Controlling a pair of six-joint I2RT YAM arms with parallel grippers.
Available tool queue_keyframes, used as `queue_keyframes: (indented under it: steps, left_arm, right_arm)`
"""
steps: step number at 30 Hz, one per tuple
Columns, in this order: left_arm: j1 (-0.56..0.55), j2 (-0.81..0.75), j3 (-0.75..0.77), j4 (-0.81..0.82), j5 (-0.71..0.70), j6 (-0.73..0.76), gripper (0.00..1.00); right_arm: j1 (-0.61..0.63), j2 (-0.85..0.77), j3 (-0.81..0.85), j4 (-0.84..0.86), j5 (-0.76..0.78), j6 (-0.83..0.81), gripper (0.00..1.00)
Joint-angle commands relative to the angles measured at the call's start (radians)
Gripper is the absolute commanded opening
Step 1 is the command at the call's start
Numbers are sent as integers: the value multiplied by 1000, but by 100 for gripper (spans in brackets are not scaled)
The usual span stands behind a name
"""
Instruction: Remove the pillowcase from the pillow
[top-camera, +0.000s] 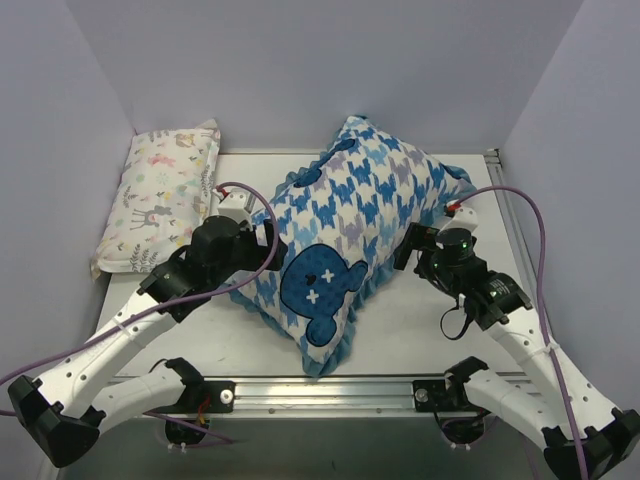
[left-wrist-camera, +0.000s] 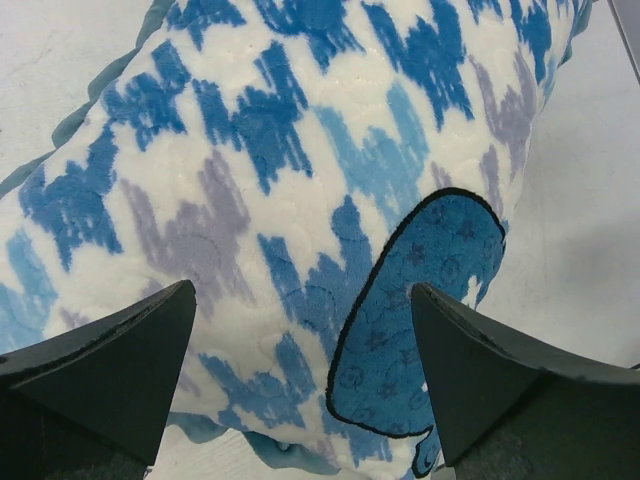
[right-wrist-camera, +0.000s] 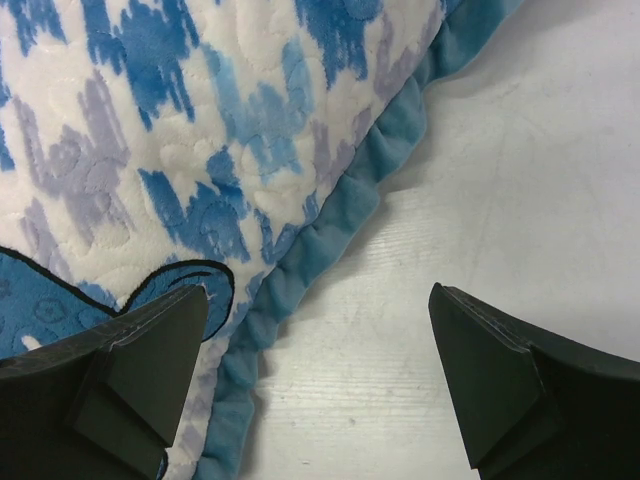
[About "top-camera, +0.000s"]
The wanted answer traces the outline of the blue houndstooth bear pillowcase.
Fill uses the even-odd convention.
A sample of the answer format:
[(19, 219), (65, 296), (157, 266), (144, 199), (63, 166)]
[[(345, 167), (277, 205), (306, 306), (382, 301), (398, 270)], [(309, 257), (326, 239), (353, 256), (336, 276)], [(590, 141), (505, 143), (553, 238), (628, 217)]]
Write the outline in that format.
[(282, 268), (230, 297), (296, 342), (306, 374), (327, 375), (351, 352), (357, 309), (392, 278), (410, 224), (434, 224), (474, 189), (464, 169), (351, 116), (317, 161), (277, 186), (271, 208), (252, 216), (255, 225), (277, 219)]

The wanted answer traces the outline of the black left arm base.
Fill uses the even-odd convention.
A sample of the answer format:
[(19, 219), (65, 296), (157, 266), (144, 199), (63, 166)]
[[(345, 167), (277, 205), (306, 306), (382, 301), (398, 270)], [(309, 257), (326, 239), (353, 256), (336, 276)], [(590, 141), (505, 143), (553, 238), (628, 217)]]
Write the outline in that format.
[(206, 380), (193, 365), (181, 357), (165, 360), (163, 365), (179, 375), (181, 396), (171, 404), (154, 409), (154, 412), (195, 415), (233, 411), (235, 382), (227, 379)]

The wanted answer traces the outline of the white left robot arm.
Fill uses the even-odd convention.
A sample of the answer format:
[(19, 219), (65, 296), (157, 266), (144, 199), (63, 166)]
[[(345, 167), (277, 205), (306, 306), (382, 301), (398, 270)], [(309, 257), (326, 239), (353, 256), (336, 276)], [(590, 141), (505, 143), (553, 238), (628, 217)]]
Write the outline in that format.
[(157, 337), (226, 293), (224, 284), (236, 272), (255, 279), (282, 267), (287, 247), (278, 223), (269, 218), (263, 226), (266, 242), (259, 244), (247, 222), (206, 219), (190, 244), (158, 264), (87, 342), (52, 357), (53, 368), (35, 378), (24, 370), (11, 375), (15, 416), (54, 466), (74, 463), (102, 434), (133, 417), (169, 406), (190, 411), (209, 398), (203, 376), (182, 358), (117, 385), (110, 381)]

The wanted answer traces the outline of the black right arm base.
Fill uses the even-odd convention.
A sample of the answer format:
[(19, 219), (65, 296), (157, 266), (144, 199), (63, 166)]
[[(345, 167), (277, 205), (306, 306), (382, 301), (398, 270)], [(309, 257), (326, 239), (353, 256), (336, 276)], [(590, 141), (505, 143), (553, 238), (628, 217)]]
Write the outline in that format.
[(447, 369), (442, 377), (414, 380), (412, 391), (415, 410), (438, 415), (450, 412), (484, 412), (482, 407), (469, 402), (464, 384), (471, 379), (472, 374), (488, 369), (484, 361), (471, 356)]

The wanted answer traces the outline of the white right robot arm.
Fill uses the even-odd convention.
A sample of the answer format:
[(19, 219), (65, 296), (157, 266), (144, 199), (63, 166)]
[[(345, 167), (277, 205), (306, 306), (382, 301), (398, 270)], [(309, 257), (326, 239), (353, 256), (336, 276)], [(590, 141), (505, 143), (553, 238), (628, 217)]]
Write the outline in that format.
[(559, 479), (599, 479), (633, 452), (639, 414), (622, 410), (600, 393), (550, 337), (544, 336), (529, 297), (509, 275), (491, 270), (474, 251), (464, 228), (438, 230), (413, 223), (394, 252), (405, 268), (419, 254), (415, 273), (463, 308), (522, 369), (538, 394), (532, 396), (493, 372), (477, 357), (446, 370), (442, 398), (457, 410), (478, 409), (500, 418), (532, 441)]

